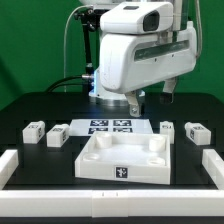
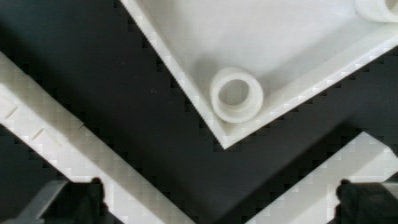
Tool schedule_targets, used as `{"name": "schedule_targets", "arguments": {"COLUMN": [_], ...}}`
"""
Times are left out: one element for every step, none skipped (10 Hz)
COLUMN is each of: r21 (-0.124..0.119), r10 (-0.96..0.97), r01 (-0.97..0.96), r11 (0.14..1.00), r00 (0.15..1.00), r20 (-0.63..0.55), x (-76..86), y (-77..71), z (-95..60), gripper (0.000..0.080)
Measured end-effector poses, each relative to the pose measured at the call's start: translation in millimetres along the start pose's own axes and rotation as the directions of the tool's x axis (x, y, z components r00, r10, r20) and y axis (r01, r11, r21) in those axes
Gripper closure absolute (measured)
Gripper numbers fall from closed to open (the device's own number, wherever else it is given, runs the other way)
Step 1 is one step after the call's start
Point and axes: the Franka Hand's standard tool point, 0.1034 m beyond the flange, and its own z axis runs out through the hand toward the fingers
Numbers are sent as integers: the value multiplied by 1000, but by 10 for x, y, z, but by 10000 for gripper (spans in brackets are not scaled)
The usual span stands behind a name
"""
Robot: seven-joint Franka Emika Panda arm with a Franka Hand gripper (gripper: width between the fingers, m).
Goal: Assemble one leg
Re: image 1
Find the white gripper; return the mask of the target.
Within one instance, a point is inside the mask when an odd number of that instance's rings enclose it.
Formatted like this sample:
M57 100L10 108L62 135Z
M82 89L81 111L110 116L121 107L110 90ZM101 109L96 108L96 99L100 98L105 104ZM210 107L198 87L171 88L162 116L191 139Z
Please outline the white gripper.
M161 43L157 34L107 34L101 42L100 82L107 91L126 93L131 116L141 115L137 89L167 79L160 102L171 104L178 83L176 76L191 72L195 65L196 31L192 22L177 34L174 43Z

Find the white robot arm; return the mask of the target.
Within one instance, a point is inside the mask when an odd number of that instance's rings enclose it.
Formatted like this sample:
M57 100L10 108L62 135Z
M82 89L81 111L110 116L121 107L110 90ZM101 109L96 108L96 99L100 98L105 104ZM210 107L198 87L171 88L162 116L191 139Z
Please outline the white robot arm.
M201 19L188 19L189 0L79 0L101 31L96 96L125 99L141 115L144 87L163 82L171 102L177 77L192 71L202 50Z

